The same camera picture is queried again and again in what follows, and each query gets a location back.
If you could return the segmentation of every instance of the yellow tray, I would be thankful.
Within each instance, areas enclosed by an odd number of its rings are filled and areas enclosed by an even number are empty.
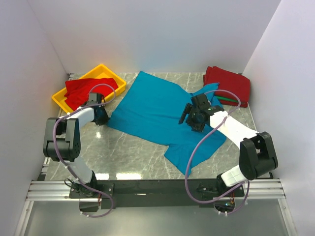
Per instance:
[[[95,79],[101,79],[101,78],[113,78],[117,85],[118,88],[115,90],[116,95],[118,96],[121,94],[123,91],[125,91],[126,88],[126,81],[120,78],[118,75],[116,75],[113,71],[108,69],[105,65],[100,64],[82,77],[80,79],[86,79],[86,78],[95,78]],[[59,92],[55,93],[52,96],[52,99],[54,102],[58,104],[58,106],[61,107],[66,113],[68,112],[73,112],[73,110],[66,104],[65,100],[66,97],[64,96],[67,93],[67,89],[63,88]],[[105,97],[105,101],[110,101],[114,97],[114,92],[112,92],[110,95]]]

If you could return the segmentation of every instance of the white wall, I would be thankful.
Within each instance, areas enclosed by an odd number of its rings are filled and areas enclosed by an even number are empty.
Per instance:
[[[243,72],[280,0],[28,0],[66,71]]]
[[[282,0],[246,66],[258,130],[269,131],[302,236],[315,234],[315,1]]]
[[[51,95],[66,73],[26,0],[0,3],[0,235],[13,235],[32,179],[40,173]]]

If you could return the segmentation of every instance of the blue t-shirt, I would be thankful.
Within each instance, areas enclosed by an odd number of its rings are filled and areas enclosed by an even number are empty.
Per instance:
[[[186,122],[179,125],[178,121],[192,96],[217,88],[217,83],[209,84],[195,93],[188,93],[178,84],[140,71],[113,112],[108,126],[153,143],[169,145],[164,156],[185,174],[193,149],[212,128],[205,125],[203,132],[195,132]],[[214,93],[207,97],[212,106],[221,106]],[[219,131],[214,132],[197,150],[191,168],[209,159],[225,139]]]

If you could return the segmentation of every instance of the marble table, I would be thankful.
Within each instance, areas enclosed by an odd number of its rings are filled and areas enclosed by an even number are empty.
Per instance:
[[[202,88],[203,73],[152,73],[179,84],[187,92]],[[70,79],[81,75],[72,74]],[[126,90],[106,106],[109,115],[128,92],[137,73],[120,73],[127,82]],[[224,105],[229,111],[231,106]],[[251,111],[239,108],[232,116],[242,124],[255,129]],[[81,129],[81,156],[94,170],[97,179],[174,179],[184,175],[165,157],[167,146],[158,145],[121,131],[88,123]],[[216,178],[238,164],[239,150],[229,139],[209,158],[192,169],[190,178]],[[59,163],[51,161],[45,180],[64,180],[70,177]]]

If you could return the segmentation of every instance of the red towel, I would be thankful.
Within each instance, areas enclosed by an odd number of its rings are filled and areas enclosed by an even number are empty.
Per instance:
[[[88,101],[89,91],[98,84],[107,84],[114,89],[118,88],[113,78],[69,80],[65,82],[65,87],[67,88],[67,93],[65,94],[67,98],[65,100],[66,104],[75,111],[79,106],[82,106]],[[98,86],[94,88],[92,92],[100,93],[106,97],[111,94],[113,90],[108,86]]]
[[[214,67],[208,66],[203,81],[204,85],[219,83],[218,89],[231,91],[240,98],[242,102],[241,107],[248,106],[248,101],[250,99],[251,82],[245,76],[227,70],[223,70],[216,66]],[[234,96],[226,92],[217,91],[215,92],[215,95],[236,100]],[[223,100],[221,100],[220,102],[222,104],[237,106],[237,103],[234,102]]]

